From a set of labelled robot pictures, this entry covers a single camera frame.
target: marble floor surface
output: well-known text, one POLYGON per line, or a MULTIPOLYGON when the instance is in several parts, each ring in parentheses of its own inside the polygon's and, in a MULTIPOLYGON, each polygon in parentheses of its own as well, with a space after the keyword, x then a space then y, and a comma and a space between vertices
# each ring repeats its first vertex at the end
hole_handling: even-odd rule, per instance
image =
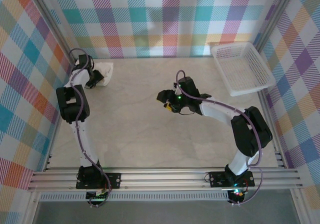
MULTIPOLYGON (((180 69, 193 78, 200 93, 261 110, 256 93, 229 95, 210 57, 101 61, 114 63, 111 81, 85 89, 85 94, 88 133, 103 167, 224 167, 233 160, 237 147, 230 126, 198 114, 172 113, 156 100, 158 92, 172 89, 180 69)), ((75 137, 63 120, 51 153, 50 167, 80 165, 75 137)), ((263 150, 260 166, 278 166, 272 142, 263 150)))

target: aluminum rail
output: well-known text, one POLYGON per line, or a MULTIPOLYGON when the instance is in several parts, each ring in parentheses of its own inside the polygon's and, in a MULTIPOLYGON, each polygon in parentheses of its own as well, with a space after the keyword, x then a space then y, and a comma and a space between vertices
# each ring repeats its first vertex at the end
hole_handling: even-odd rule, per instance
MULTIPOLYGON (((119 189, 122 191, 208 191, 233 190, 234 187, 210 187, 205 181, 208 172, 221 172, 224 168, 104 168, 108 173, 121 173, 119 189)), ((262 168, 263 183, 261 189, 299 189, 302 182, 296 169, 277 167, 262 168)), ((76 189, 77 168, 54 168, 44 172, 35 172, 29 184, 30 192, 70 192, 97 191, 96 189, 76 189)), ((255 190, 261 178, 260 172, 252 169, 255 190)))
POLYGON ((276 6, 276 10, 271 16, 271 19, 269 20, 269 23, 267 24, 266 29, 263 31, 260 39, 255 45, 255 48, 258 51, 258 53, 260 53, 263 50, 264 46, 266 45, 278 21, 280 20, 282 14, 284 13, 289 1, 290 0, 280 0, 278 5, 276 6))

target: colorful checkered backdrop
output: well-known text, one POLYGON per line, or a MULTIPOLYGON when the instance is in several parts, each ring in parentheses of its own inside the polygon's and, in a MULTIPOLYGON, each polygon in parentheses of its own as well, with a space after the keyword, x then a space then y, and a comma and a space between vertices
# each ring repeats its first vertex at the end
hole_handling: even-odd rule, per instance
POLYGON ((273 0, 272 5, 271 5, 267 15, 265 16, 265 19, 260 27, 260 30, 259 30, 258 34, 256 35, 256 38, 253 42, 253 45, 256 45, 260 41, 260 39, 262 38, 262 34, 267 30, 267 27, 272 20, 271 17, 274 16, 280 1, 281 0, 273 0))
POLYGON ((264 19, 270 17, 268 6, 273 3, 273 0, 44 1, 69 45, 84 48, 94 58, 207 56, 211 44, 255 40, 264 19))
POLYGON ((263 54, 276 79, 267 92, 290 168, 320 220, 320 0, 291 0, 263 54))
POLYGON ((58 117, 69 63, 32 0, 0 0, 0 223, 14 224, 58 117))

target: white plastic basket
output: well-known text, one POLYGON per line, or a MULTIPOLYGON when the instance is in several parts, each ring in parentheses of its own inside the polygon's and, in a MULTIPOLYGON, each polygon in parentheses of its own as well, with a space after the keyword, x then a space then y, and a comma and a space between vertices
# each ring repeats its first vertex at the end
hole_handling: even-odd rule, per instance
POLYGON ((211 53, 232 97, 258 92, 276 84, 271 71, 250 42, 217 45, 211 53))

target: white rag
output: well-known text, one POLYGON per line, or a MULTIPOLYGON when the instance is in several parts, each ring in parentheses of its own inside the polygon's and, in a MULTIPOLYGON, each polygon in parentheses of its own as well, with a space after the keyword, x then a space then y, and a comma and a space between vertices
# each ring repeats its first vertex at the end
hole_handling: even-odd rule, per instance
POLYGON ((94 63, 93 70, 97 70, 104 77, 101 81, 99 81, 96 86, 106 86, 111 79, 112 73, 114 71, 114 64, 112 62, 98 62, 94 63))

